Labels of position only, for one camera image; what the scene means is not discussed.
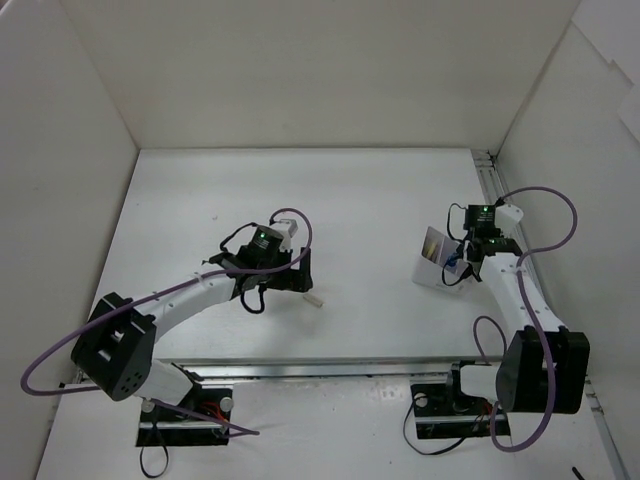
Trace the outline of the beige eraser block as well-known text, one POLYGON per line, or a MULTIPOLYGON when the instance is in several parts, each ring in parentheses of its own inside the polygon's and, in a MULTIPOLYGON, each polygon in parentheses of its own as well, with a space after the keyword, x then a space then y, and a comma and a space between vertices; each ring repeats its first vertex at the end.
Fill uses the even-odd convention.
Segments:
POLYGON ((324 301, 313 294, 306 293, 303 295, 303 299, 316 308, 322 308, 324 305, 324 301))

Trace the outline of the clear blue spray bottle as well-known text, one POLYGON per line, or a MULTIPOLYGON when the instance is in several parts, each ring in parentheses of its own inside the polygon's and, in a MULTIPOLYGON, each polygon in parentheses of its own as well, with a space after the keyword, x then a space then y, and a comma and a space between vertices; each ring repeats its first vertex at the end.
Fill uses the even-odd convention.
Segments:
POLYGON ((458 271, 458 263, 460 262, 461 258, 461 254, 456 252, 452 253, 447 257, 443 269, 451 273, 456 273, 458 271))

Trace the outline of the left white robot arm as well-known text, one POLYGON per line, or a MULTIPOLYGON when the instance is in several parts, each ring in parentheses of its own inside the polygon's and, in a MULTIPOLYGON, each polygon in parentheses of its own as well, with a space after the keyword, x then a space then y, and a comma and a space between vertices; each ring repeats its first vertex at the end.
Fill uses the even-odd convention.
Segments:
POLYGON ((265 307, 249 306, 250 291, 305 293, 313 286, 311 253, 301 249, 293 261, 293 219, 255 225, 251 240, 236 253, 222 250, 193 272, 186 287, 157 294, 145 305, 117 293, 104 296, 88 321, 89 330, 76 341, 71 359, 112 400, 137 396, 158 400, 175 418, 191 418, 200 406, 201 387, 195 375, 159 361, 155 344, 170 330, 215 305, 237 300, 246 312, 259 315, 265 307))

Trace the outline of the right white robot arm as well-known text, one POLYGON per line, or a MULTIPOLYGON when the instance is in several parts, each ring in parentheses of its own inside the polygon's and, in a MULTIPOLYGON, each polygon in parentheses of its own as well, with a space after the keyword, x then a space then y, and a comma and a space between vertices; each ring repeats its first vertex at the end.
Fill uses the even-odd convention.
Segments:
POLYGON ((470 205, 457 253, 465 274, 492 294, 511 339, 499 364, 462 362, 442 388, 445 405, 464 412, 478 397, 505 412, 575 414, 580 409, 590 344, 553 313, 525 268, 509 234, 523 213, 510 204, 470 205))

